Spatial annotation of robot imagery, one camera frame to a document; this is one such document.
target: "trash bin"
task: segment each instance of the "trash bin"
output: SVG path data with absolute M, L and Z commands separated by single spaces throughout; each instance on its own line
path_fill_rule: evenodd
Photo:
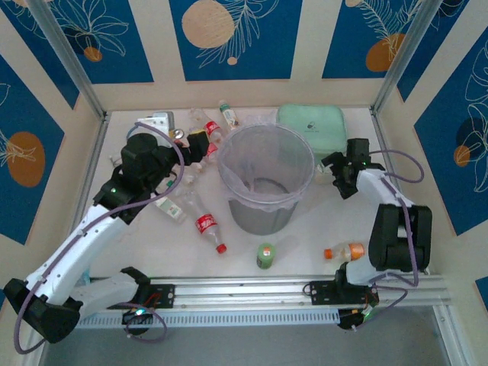
M 230 212 L 245 231 L 283 229 L 312 181 L 313 151 L 297 132 L 279 124 L 253 124 L 230 133 L 218 168 Z

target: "green can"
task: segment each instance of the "green can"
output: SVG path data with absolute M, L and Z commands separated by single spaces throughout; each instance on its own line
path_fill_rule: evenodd
M 268 269 L 275 259 L 276 249 L 275 246 L 269 242 L 262 243 L 258 248 L 257 263 L 260 269 Z

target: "red bottle cap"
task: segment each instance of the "red bottle cap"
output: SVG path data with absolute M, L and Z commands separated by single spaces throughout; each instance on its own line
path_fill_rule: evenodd
M 219 252 L 219 254 L 222 254 L 226 252 L 227 247 L 225 244 L 220 244 L 218 247 L 216 247 L 216 250 Z

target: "green container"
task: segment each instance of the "green container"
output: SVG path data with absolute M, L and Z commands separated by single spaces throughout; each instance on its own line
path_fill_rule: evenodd
M 335 105 L 284 104 L 278 109 L 278 123 L 300 133 L 312 146 L 316 161 L 337 151 L 345 153 L 344 114 Z
M 257 264 L 260 269 L 268 269 L 275 259 L 276 249 L 275 246 L 269 242 L 262 243 L 258 248 Z

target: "plastic bag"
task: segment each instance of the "plastic bag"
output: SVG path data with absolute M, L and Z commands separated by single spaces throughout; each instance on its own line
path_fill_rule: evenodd
M 312 149 L 299 133 L 258 122 L 226 137 L 218 168 L 227 199 L 272 212 L 291 209 L 302 198 L 315 167 Z

